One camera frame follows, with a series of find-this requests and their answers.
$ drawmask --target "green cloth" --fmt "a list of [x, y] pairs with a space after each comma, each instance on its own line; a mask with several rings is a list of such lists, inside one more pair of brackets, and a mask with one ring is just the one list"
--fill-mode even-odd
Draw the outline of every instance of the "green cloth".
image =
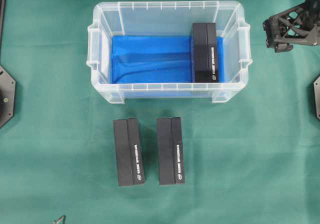
[[[105, 1], [7, 0], [1, 64], [17, 81], [0, 129], [1, 223], [320, 222], [319, 47], [275, 54], [262, 22], [304, 0], [236, 0], [251, 24], [248, 85], [228, 103], [126, 100], [93, 89], [87, 26]], [[181, 116], [186, 183], [159, 186], [156, 118]], [[118, 187], [112, 120], [137, 117], [145, 185]]]

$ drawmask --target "black metal bracket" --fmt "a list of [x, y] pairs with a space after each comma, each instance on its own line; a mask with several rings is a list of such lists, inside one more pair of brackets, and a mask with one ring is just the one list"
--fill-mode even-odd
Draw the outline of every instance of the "black metal bracket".
[[0, 128], [14, 116], [16, 81], [0, 66]]
[[[0, 0], [0, 47], [2, 43], [3, 20], [6, 0]], [[16, 81], [0, 65], [0, 128], [14, 116]]]
[[304, 3], [271, 16], [263, 23], [266, 46], [276, 53], [293, 49], [293, 44], [320, 45], [320, 0]]

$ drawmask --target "black rectangular block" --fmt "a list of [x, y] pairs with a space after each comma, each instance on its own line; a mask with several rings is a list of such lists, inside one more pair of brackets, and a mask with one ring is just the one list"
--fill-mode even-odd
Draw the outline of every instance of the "black rectangular block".
[[136, 118], [114, 120], [114, 142], [119, 186], [145, 182], [139, 123]]
[[194, 82], [219, 82], [216, 33], [215, 23], [193, 23], [192, 25], [191, 59]]
[[184, 153], [181, 119], [157, 119], [157, 144], [160, 185], [184, 183]]

